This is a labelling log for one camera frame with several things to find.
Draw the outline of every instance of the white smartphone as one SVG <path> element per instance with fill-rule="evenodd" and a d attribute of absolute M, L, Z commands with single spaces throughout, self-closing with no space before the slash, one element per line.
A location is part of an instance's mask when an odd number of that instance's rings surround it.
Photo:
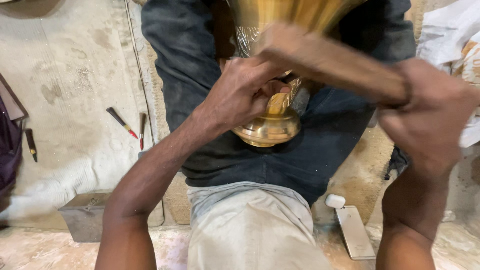
<path fill-rule="evenodd" d="M 345 205 L 341 209 L 335 209 L 335 213 L 342 228 L 343 239 L 350 258 L 352 260 L 375 259 L 375 251 L 357 207 Z"/>

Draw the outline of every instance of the brass vessel base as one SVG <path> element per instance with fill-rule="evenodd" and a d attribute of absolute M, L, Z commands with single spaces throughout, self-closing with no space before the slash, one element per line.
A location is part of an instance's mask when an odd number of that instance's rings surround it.
<path fill-rule="evenodd" d="M 253 146 L 256 146 L 256 147 L 272 147 L 274 146 L 275 144 L 265 144 L 265 143 L 257 143 L 257 142 L 254 142 L 254 141 L 251 141 L 251 140 L 247 140 L 247 139 L 244 139 L 244 138 L 240 138 L 242 141 L 246 142 L 247 144 L 249 145 L 253 145 Z"/>
<path fill-rule="evenodd" d="M 265 113 L 232 131 L 249 145 L 272 147 L 293 139 L 300 128 L 300 118 L 297 113 L 287 107 L 282 114 Z"/>

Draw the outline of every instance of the wooden tool handle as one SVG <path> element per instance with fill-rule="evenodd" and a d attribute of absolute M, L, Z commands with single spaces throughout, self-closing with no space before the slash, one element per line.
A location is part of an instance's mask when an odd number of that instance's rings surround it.
<path fill-rule="evenodd" d="M 394 69 L 299 26 L 270 25 L 258 36 L 253 52 L 299 76 L 352 90 L 384 105 L 409 101 L 407 83 Z"/>
<path fill-rule="evenodd" d="M 33 133 L 31 128 L 25 129 L 25 136 L 27 137 L 28 148 L 35 149 L 35 141 L 33 140 Z"/>
<path fill-rule="evenodd" d="M 117 114 L 117 112 L 112 108 L 112 107 L 108 107 L 107 108 L 107 111 L 109 114 L 111 114 L 113 116 L 113 118 L 115 118 L 122 126 L 125 126 L 125 122 L 122 120 L 122 118 L 120 118 L 120 116 Z"/>
<path fill-rule="evenodd" d="M 140 134 L 143 134 L 144 133 L 144 129 L 145 129 L 145 119 L 146 119 L 147 115 L 143 112 L 140 112 Z"/>

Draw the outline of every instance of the purple bag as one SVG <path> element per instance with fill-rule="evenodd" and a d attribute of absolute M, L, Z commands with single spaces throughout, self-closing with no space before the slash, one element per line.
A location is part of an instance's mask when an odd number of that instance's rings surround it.
<path fill-rule="evenodd" d="M 22 158 L 22 122 L 17 126 L 8 116 L 0 98 L 0 198 L 15 183 L 16 170 Z"/>

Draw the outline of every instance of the white t-shirt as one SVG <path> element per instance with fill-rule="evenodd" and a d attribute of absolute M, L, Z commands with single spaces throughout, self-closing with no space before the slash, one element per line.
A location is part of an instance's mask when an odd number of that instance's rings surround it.
<path fill-rule="evenodd" d="M 313 238 L 312 213 L 297 192 L 238 182 L 189 187 L 189 270 L 331 270 Z"/>

